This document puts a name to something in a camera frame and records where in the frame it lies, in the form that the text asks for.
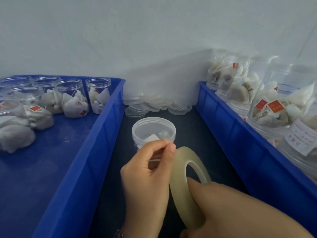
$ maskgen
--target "white wall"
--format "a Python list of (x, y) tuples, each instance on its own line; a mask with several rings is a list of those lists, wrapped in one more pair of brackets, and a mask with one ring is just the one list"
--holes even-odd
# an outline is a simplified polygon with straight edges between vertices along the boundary
[(113, 76), (127, 80), (125, 91), (145, 85), (196, 96), (213, 47), (314, 58), (316, 7), (317, 0), (0, 0), (0, 77)]

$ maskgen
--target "tape roll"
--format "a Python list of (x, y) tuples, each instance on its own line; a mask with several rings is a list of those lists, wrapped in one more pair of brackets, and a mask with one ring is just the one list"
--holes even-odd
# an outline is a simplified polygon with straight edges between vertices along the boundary
[(200, 182), (206, 184), (211, 178), (203, 162), (190, 148), (177, 149), (173, 163), (170, 188), (177, 212), (187, 228), (199, 228), (205, 222), (205, 216), (193, 200), (187, 184), (186, 168), (191, 166)]

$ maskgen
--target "person's right hand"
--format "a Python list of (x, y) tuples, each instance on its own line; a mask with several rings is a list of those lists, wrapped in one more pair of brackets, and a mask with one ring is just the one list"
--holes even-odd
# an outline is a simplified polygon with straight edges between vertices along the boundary
[(313, 237), (286, 214), (249, 195), (215, 182), (187, 181), (206, 222), (199, 229), (183, 230), (181, 238)]

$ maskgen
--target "hand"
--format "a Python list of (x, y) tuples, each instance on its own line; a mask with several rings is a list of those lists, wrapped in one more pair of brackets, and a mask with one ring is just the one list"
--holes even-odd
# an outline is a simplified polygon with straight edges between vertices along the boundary
[(172, 142), (145, 144), (121, 169), (126, 214), (122, 228), (129, 238), (156, 238), (162, 228), (169, 199), (169, 182), (176, 153)]
[(313, 237), (286, 214), (240, 191), (215, 182), (187, 181), (206, 222), (199, 229), (182, 231), (181, 238)]

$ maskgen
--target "blue plastic bin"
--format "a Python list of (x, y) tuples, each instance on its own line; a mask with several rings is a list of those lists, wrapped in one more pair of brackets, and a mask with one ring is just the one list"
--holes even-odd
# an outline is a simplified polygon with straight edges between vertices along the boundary
[(250, 194), (317, 237), (317, 185), (200, 82), (196, 109)]
[[(74, 78), (85, 86), (89, 77)], [(0, 153), (1, 237), (88, 236), (124, 115), (124, 82), (111, 78), (111, 98), (100, 115), (56, 115), (32, 145)]]

